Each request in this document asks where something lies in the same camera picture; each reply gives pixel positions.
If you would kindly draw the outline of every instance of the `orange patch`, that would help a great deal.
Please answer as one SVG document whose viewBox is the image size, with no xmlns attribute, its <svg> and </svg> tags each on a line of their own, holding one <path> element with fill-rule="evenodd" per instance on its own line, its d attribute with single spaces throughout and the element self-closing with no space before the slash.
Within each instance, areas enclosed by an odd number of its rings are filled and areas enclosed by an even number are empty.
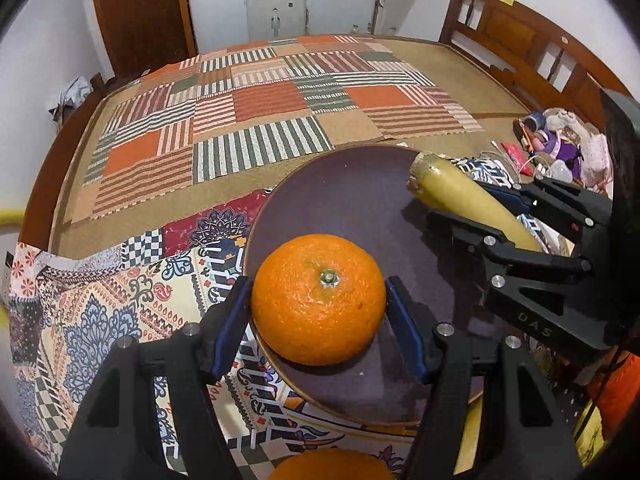
<svg viewBox="0 0 640 480">
<path fill-rule="evenodd" d="M 269 46 L 268 41 L 255 41 L 255 43 L 245 43 L 242 45 L 230 46 L 226 50 L 227 52 L 241 52 L 243 50 L 254 50 L 256 48 L 264 48 Z"/>
<path fill-rule="evenodd" d="M 393 85 L 389 86 L 355 86 L 344 89 L 358 105 L 358 108 L 379 108 L 389 106 L 412 105 L 402 91 Z"/>
<path fill-rule="evenodd" d="M 158 154 L 159 141 L 160 130 L 155 130 L 116 146 L 109 152 L 103 176 L 130 168 L 140 160 L 153 158 Z"/>
<path fill-rule="evenodd" d="M 298 42 L 302 44 L 337 43 L 335 36 L 300 36 Z"/>
</svg>

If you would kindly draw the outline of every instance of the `door frame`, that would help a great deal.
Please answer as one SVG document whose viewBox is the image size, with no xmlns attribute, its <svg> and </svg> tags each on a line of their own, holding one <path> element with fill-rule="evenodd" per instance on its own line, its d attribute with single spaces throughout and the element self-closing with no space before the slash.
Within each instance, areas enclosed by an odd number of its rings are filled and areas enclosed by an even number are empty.
<svg viewBox="0 0 640 480">
<path fill-rule="evenodd" d="M 102 8 L 102 3 L 100 0 L 94 1 L 94 9 L 95 9 L 95 17 L 98 20 L 98 26 L 100 27 L 100 35 L 102 36 L 102 40 L 104 41 L 104 47 L 109 56 L 109 60 L 111 61 L 111 65 L 113 67 L 113 71 L 118 74 L 123 74 L 123 67 L 119 65 L 119 60 L 117 56 L 114 56 L 115 49 L 113 44 L 111 43 L 111 37 L 109 34 L 104 34 L 103 32 L 103 23 L 105 23 L 104 19 L 104 10 Z M 180 15 L 182 17 L 182 30 L 184 31 L 184 39 L 187 44 L 187 54 L 189 57 L 195 57 L 198 54 L 198 49 L 196 46 L 195 36 L 193 34 L 193 25 L 191 22 L 191 10 L 189 8 L 188 0 L 178 0 L 180 5 Z"/>
</svg>

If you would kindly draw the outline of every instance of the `white wall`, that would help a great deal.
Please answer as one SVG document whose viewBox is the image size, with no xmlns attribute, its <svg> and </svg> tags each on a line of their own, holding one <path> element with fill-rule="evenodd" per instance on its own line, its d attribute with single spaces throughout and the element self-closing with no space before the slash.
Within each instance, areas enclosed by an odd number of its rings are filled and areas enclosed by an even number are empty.
<svg viewBox="0 0 640 480">
<path fill-rule="evenodd" d="M 94 0 L 82 0 L 82 5 L 84 7 L 87 26 L 89 27 L 89 33 L 91 34 L 91 39 L 94 42 L 95 51 L 100 61 L 100 73 L 102 74 L 102 78 L 107 81 L 114 75 L 113 67 L 111 66 L 107 49 L 104 46 L 100 25 L 98 25 L 98 18 L 95 15 Z"/>
<path fill-rule="evenodd" d="M 378 33 L 389 34 L 395 27 L 399 36 L 438 40 L 449 0 L 415 0 L 408 12 L 402 8 L 405 0 L 397 1 L 378 22 Z M 546 16 L 585 44 L 640 98 L 640 52 L 608 0 L 516 1 Z"/>
<path fill-rule="evenodd" d="M 308 0 L 309 33 L 367 31 L 375 0 Z M 201 54 L 248 41 L 244 0 L 189 0 Z"/>
<path fill-rule="evenodd" d="M 0 43 L 0 208 L 24 208 L 56 135 L 48 109 L 101 66 L 82 0 L 29 0 Z M 15 247 L 0 231 L 0 259 Z"/>
</svg>

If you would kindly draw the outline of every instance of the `metal screw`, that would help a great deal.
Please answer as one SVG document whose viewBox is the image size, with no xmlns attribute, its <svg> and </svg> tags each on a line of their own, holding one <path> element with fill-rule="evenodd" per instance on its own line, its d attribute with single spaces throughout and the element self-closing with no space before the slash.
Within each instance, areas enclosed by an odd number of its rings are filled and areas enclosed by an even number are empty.
<svg viewBox="0 0 640 480">
<path fill-rule="evenodd" d="M 436 326 L 436 332 L 438 332 L 438 334 L 444 337 L 449 337 L 450 335 L 453 335 L 455 331 L 456 329 L 453 328 L 453 325 L 450 323 L 440 323 L 439 325 Z"/>
<path fill-rule="evenodd" d="M 517 350 L 522 346 L 522 341 L 520 341 L 520 338 L 514 335 L 508 335 L 506 338 L 504 338 L 504 342 L 509 348 L 513 348 L 514 350 Z"/>
<path fill-rule="evenodd" d="M 124 335 L 116 339 L 116 346 L 124 350 L 125 348 L 129 348 L 131 345 L 133 345 L 134 341 L 135 339 L 133 339 L 130 335 Z"/>
<path fill-rule="evenodd" d="M 491 284 L 495 288 L 503 288 L 504 287 L 504 276 L 501 276 L 500 274 L 496 274 L 494 277 L 491 278 Z"/>
<path fill-rule="evenodd" d="M 198 323 L 187 323 L 182 327 L 184 335 L 192 336 L 200 332 L 200 325 Z"/>
</svg>

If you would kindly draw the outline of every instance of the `orange fruit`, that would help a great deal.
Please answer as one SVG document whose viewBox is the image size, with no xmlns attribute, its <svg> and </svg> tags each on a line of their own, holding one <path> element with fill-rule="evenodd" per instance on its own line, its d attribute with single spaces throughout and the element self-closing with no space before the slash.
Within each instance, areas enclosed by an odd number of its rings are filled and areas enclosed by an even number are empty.
<svg viewBox="0 0 640 480">
<path fill-rule="evenodd" d="M 371 342 L 385 297 L 382 272 L 364 250 L 337 236 L 305 235 L 263 261 L 251 311 L 274 352 L 300 364 L 331 365 Z"/>
<path fill-rule="evenodd" d="M 382 460 L 347 449 L 316 449 L 281 462 L 269 480 L 393 480 Z"/>
</svg>

